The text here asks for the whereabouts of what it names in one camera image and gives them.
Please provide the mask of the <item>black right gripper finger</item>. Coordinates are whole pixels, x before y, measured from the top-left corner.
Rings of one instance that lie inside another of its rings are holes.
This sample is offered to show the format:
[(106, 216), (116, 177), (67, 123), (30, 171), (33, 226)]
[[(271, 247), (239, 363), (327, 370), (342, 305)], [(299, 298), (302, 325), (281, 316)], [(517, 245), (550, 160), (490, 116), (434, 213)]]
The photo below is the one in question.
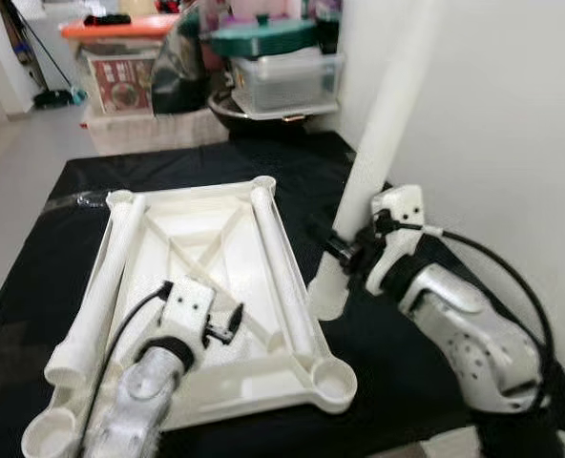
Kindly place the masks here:
[(347, 266), (352, 259), (352, 244), (324, 225), (310, 225), (309, 235), (317, 239), (322, 252), (334, 258), (339, 266)]

